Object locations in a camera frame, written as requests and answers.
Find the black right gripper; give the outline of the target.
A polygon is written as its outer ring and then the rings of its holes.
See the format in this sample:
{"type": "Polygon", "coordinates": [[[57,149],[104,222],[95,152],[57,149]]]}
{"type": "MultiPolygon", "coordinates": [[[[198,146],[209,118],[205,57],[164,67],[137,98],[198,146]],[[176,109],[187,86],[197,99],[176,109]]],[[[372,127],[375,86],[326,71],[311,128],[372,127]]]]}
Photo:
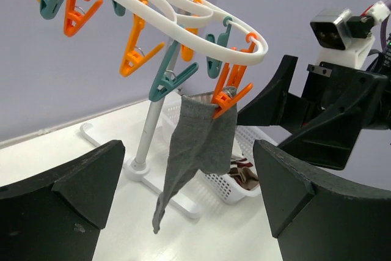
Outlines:
{"type": "Polygon", "coordinates": [[[362,130],[390,129],[390,67],[369,72],[308,65],[298,97],[289,92],[297,61],[283,56],[267,86],[238,112],[236,124],[280,126],[293,134],[278,148],[314,166],[343,170],[362,130]]]}

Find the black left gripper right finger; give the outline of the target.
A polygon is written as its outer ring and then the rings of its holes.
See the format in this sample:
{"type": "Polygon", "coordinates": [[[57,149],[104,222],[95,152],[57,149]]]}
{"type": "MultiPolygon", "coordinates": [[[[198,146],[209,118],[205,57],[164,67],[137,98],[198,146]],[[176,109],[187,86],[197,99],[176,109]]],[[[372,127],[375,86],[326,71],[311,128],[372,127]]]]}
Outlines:
{"type": "Polygon", "coordinates": [[[390,191],[253,146],[271,234],[283,260],[390,260],[390,191]]]}

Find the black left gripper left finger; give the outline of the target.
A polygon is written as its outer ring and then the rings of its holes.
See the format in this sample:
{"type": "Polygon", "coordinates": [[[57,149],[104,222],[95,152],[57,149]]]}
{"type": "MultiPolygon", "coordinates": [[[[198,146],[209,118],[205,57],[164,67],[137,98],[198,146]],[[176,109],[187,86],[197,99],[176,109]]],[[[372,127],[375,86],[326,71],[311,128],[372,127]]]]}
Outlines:
{"type": "Polygon", "coordinates": [[[92,260],[125,157],[112,140],[1,187],[1,260],[92,260]]]}

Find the orange clip holding sock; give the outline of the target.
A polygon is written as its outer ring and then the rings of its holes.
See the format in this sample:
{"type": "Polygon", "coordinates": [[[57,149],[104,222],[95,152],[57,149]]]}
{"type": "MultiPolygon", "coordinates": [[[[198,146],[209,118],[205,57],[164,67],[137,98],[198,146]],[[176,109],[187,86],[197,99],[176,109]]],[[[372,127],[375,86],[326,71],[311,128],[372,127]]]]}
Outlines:
{"type": "Polygon", "coordinates": [[[217,119],[232,106],[235,106],[253,88],[253,84],[249,83],[238,94],[233,95],[230,92],[237,90],[246,69],[245,65],[234,64],[230,70],[229,63],[225,63],[211,98],[211,103],[217,105],[213,119],[217,119]]]}

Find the grey sock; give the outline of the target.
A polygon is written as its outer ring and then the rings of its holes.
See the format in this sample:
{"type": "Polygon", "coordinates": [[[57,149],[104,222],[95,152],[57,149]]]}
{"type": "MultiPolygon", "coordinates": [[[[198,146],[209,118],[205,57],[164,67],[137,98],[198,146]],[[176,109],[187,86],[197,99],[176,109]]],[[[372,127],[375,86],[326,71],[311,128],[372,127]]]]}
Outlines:
{"type": "Polygon", "coordinates": [[[198,171],[224,175],[230,170],[238,111],[232,106],[214,119],[217,104],[211,102],[212,96],[212,92],[181,96],[180,116],[170,140],[164,187],[152,219],[155,234],[160,230],[171,198],[198,171]]]}

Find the white clip hanger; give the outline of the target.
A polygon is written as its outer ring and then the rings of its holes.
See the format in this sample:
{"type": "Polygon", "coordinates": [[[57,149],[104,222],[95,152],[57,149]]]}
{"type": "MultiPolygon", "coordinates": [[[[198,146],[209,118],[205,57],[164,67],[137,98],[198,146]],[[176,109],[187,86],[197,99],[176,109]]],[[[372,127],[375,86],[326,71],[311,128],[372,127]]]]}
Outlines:
{"type": "MultiPolygon", "coordinates": [[[[53,19],[64,9],[64,34],[72,37],[93,17],[103,4],[96,0],[84,10],[77,0],[37,0],[41,16],[53,19]]],[[[112,0],[115,12],[136,14],[178,42],[184,60],[193,52],[206,57],[208,76],[219,79],[226,62],[257,65],[268,52],[266,40],[251,26],[206,0],[112,0]]]]}

